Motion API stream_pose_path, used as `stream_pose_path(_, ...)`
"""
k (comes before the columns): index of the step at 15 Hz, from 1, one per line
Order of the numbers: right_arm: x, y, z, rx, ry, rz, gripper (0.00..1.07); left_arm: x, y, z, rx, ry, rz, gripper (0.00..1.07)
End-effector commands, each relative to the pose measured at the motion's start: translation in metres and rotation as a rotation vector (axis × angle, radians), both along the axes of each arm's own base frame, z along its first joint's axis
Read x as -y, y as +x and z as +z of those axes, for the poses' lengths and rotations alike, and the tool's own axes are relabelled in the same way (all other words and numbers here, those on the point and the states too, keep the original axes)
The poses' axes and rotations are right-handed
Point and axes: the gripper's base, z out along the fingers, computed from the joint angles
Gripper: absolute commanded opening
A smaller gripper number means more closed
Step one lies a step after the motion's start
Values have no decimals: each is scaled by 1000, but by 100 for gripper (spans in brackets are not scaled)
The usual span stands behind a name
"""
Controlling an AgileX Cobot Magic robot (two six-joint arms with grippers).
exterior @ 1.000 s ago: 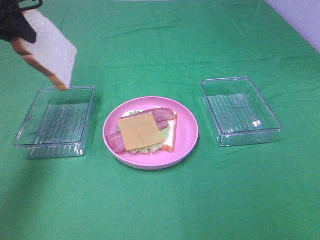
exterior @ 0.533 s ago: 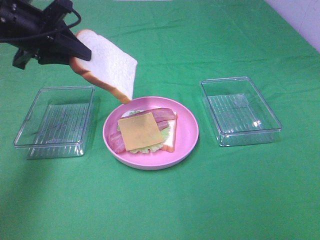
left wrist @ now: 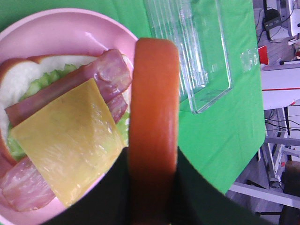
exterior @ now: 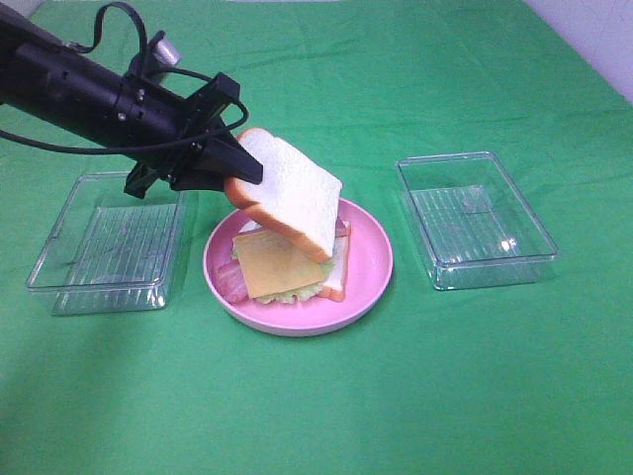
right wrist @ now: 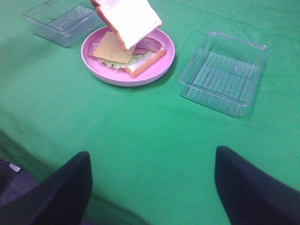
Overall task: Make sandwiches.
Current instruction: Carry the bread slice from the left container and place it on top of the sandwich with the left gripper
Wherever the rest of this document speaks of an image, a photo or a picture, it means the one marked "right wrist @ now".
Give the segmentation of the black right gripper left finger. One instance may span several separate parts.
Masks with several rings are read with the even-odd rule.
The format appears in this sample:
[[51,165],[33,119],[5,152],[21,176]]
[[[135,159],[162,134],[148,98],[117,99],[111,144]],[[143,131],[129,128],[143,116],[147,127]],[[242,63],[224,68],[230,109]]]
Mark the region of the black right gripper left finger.
[[29,192],[0,209],[2,225],[79,225],[92,190],[90,155],[77,153]]

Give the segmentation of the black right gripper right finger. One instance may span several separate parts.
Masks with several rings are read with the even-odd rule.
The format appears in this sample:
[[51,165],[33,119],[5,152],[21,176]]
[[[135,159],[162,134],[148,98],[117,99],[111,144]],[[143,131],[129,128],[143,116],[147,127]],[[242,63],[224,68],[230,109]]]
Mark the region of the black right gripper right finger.
[[215,185],[232,225],[298,225],[300,193],[226,146],[216,148]]

